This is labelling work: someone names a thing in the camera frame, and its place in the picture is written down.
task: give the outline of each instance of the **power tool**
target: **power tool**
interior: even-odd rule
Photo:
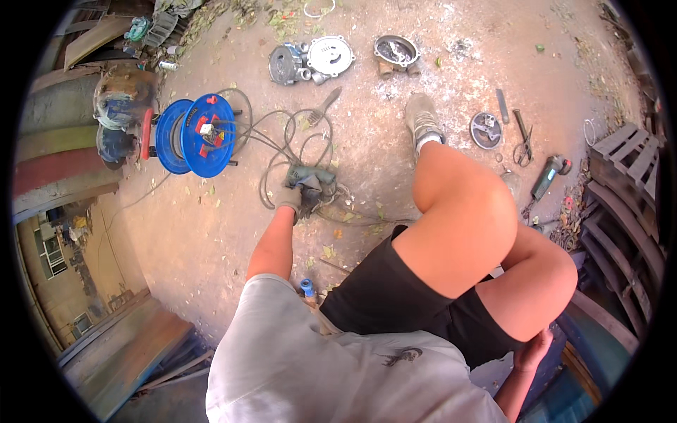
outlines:
[[[546,166],[536,179],[536,184],[531,189],[531,196],[534,202],[539,202],[546,194],[554,176],[557,174],[566,175],[571,171],[571,160],[564,158],[561,154],[548,157]]]

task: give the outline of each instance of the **person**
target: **person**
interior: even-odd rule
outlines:
[[[405,119],[421,218],[397,226],[312,311],[288,282],[301,193],[278,194],[211,365],[210,422],[517,419],[576,267],[518,222],[499,176],[446,145],[427,95],[410,98]],[[469,372],[509,351],[514,368],[492,398]]]

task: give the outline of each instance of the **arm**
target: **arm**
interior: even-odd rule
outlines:
[[[292,272],[292,229],[294,214],[289,206],[280,206],[261,236],[249,260],[247,280],[262,273],[273,273],[289,280]]]
[[[527,397],[533,377],[536,375],[538,364],[547,354],[551,342],[552,332],[543,329],[524,347],[515,351],[514,367],[494,397],[494,401],[503,414],[513,423],[517,421],[524,398]]]

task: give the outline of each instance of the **shoe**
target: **shoe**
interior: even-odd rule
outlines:
[[[404,108],[404,120],[414,140],[414,156],[418,159],[421,147],[428,141],[446,144],[433,100],[424,93],[416,93],[409,98]]]

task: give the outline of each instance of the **electric cable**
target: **electric cable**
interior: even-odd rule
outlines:
[[[323,132],[317,132],[317,133],[311,134],[308,137],[306,137],[301,142],[301,147],[299,148],[299,153],[298,153],[298,155],[296,155],[291,148],[291,143],[292,143],[292,140],[294,139],[294,136],[296,135],[296,131],[297,131],[297,117],[299,115],[301,115],[302,113],[314,112],[315,109],[306,108],[306,109],[298,110],[295,113],[290,113],[290,112],[288,112],[287,110],[284,110],[284,109],[273,110],[272,112],[268,112],[268,113],[264,114],[259,120],[254,121],[253,108],[252,108],[251,102],[249,101],[249,98],[247,97],[247,95],[243,91],[241,91],[237,88],[225,88],[225,89],[222,89],[220,91],[217,91],[216,94],[222,95],[223,93],[227,93],[227,92],[237,93],[244,100],[244,103],[246,105],[246,111],[247,111],[247,115],[246,115],[247,122],[243,123],[243,122],[237,122],[237,121],[234,121],[234,120],[220,120],[219,123],[234,123],[236,126],[244,127],[243,128],[244,130],[243,130],[243,132],[241,132],[241,134],[239,134],[239,136],[236,133],[235,139],[233,141],[231,141],[230,143],[226,143],[224,145],[214,147],[213,149],[217,150],[219,148],[224,148],[224,147],[227,147],[231,144],[234,144],[232,156],[235,156],[237,153],[242,151],[242,149],[249,143],[250,140],[253,139],[253,140],[258,141],[258,142],[262,143],[263,145],[275,150],[276,153],[273,155],[273,157],[268,162],[268,165],[266,166],[265,170],[261,174],[261,178],[259,180],[259,199],[260,199],[262,205],[265,208],[267,208],[269,210],[274,210],[275,204],[270,200],[270,198],[267,195],[267,193],[268,193],[268,175],[270,174],[270,172],[274,168],[276,168],[278,166],[283,166],[285,164],[290,165],[290,166],[305,166],[305,164],[303,163],[303,153],[305,151],[305,148],[308,145],[308,143],[311,141],[311,139],[318,138],[318,137],[321,137],[322,140],[326,141],[326,145],[325,145],[324,150],[320,154],[320,157],[315,161],[315,164],[310,165],[310,166],[311,167],[318,167],[325,160],[326,160],[326,162],[331,162],[332,157],[334,155],[334,146],[333,146],[333,143],[332,143],[332,138],[333,138],[333,135],[334,135],[334,127],[331,123],[331,120],[329,120],[329,118],[325,114],[323,114],[322,119],[324,119],[325,122],[327,123],[328,130],[323,131]],[[259,126],[265,119],[269,118],[270,116],[276,115],[276,114],[283,114],[283,115],[286,116],[286,122],[284,124],[284,136],[283,136],[284,145],[282,145],[282,146],[277,144],[272,138],[268,137],[262,131],[259,131],[257,129],[257,126]],[[108,230],[112,227],[113,222],[115,220],[115,217],[121,211],[125,210],[126,208],[129,208],[129,207],[132,207],[132,206],[138,204],[144,198],[148,197],[153,191],[157,190],[160,187],[160,185],[162,185],[162,183],[164,183],[169,178],[170,175],[172,175],[172,174],[169,173],[167,176],[162,178],[160,180],[160,182],[155,186],[155,188],[151,189],[149,192],[146,192],[141,198],[139,198],[138,200],[136,200],[136,201],[124,206],[124,207],[122,207],[120,210],[116,211],[113,214],[113,216],[111,217],[110,222],[108,224],[108,227],[104,228],[106,230],[106,232],[108,232]],[[334,183],[332,184],[332,186],[329,187],[327,192],[324,192],[324,190],[323,190],[323,200],[320,203],[320,207],[316,208],[314,210],[314,213],[317,216],[319,216],[319,217],[321,217],[325,220],[332,221],[334,223],[339,223],[341,225],[348,225],[348,226],[370,226],[370,225],[377,225],[379,223],[413,223],[413,222],[416,221],[415,219],[381,218],[381,217],[369,215],[369,214],[366,214],[366,213],[361,213],[359,211],[351,210],[350,208],[347,208],[345,206],[340,206],[339,208],[343,209],[346,212],[355,213],[356,215],[360,215],[362,217],[366,217],[368,219],[371,219],[371,221],[350,222],[350,221],[341,221],[341,220],[338,220],[338,219],[334,219],[330,215],[327,215],[322,210],[322,207],[325,206],[325,205],[331,204],[337,194],[339,194],[339,184],[338,184],[338,182],[336,182],[336,180],[334,180]]]

